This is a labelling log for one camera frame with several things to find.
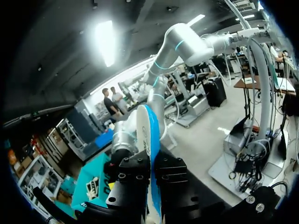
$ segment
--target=man in white shirt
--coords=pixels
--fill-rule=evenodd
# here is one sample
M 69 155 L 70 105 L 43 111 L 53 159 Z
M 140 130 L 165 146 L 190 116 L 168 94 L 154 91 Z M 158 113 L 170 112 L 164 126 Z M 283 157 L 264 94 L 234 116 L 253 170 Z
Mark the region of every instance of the man in white shirt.
M 282 53 L 278 53 L 273 46 L 270 46 L 269 48 L 270 53 L 271 53 L 271 57 L 272 57 L 272 61 L 274 64 L 274 68 L 279 69 L 279 70 L 283 70 L 284 69 L 284 54 Z
M 124 114 L 127 113 L 128 107 L 127 107 L 127 103 L 123 99 L 123 96 L 120 93 L 116 92 L 114 87 L 111 87 L 111 91 L 113 93 L 112 95 L 113 102 L 116 103 L 116 105 L 120 108 L 122 113 Z

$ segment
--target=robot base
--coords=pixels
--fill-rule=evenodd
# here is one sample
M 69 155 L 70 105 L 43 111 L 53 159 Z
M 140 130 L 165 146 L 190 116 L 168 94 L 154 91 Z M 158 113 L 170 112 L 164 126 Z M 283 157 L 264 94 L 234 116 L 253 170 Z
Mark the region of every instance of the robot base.
M 284 130 L 285 134 L 285 144 L 288 145 L 288 132 Z M 276 168 L 280 168 L 280 172 L 276 173 L 276 177 L 272 178 L 266 174 L 272 175 L 273 172 L 269 172 L 267 169 L 264 168 L 262 171 L 262 179 L 258 183 L 261 183 L 262 186 L 271 186 L 275 182 L 279 181 L 279 175 L 283 174 L 283 167 L 285 161 L 278 161 L 273 159 L 273 153 L 277 151 L 278 143 L 273 143 L 271 147 L 271 153 L 268 158 L 267 163 L 275 165 Z M 231 180 L 229 178 L 229 174 L 235 168 L 235 157 L 223 152 L 222 156 L 217 160 L 217 162 L 209 169 L 209 175 L 220 183 L 223 187 L 228 189 L 234 195 L 238 196 L 240 199 L 245 199 L 248 195 L 250 195 L 250 189 L 247 189 L 244 193 L 239 191 L 239 175 L 237 174 L 235 179 Z

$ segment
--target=black bag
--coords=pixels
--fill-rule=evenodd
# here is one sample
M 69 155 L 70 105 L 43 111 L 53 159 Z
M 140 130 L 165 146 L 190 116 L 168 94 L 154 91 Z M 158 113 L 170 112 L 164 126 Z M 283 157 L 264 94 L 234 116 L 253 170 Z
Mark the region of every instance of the black bag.
M 299 96 L 286 94 L 281 110 L 290 116 L 299 116 Z

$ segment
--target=desk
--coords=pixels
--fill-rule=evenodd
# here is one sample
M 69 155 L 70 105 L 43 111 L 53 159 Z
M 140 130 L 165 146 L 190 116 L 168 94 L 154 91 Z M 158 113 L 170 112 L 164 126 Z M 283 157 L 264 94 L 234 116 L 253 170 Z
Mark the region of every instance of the desk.
M 242 78 L 234 85 L 235 88 L 242 88 L 242 89 L 252 89 L 252 86 L 254 85 L 254 88 L 256 90 L 261 90 L 261 84 L 260 84 L 260 78 L 259 76 L 254 76 L 254 80 L 256 81 L 256 83 L 251 83 L 251 84 L 246 84 L 246 87 L 245 87 L 245 83 L 242 81 Z M 293 91 L 285 91 L 285 90 L 282 90 L 281 91 L 282 93 L 284 94 L 290 94 L 290 95 L 293 95 L 295 96 L 296 95 L 296 92 L 293 92 Z

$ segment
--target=ceiling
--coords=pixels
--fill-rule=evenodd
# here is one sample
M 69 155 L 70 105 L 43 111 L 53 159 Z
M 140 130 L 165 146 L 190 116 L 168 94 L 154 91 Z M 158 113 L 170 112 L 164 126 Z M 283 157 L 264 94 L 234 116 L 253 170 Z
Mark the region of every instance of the ceiling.
M 243 15 L 262 19 L 248 0 L 236 2 Z M 206 15 L 192 27 L 199 35 L 238 24 L 223 0 L 28 0 L 18 9 L 11 6 L 5 120 L 76 103 L 100 83 L 156 54 L 166 30 L 176 23 Z M 115 64 L 109 68 L 94 39 L 95 26 L 108 20 L 117 41 Z

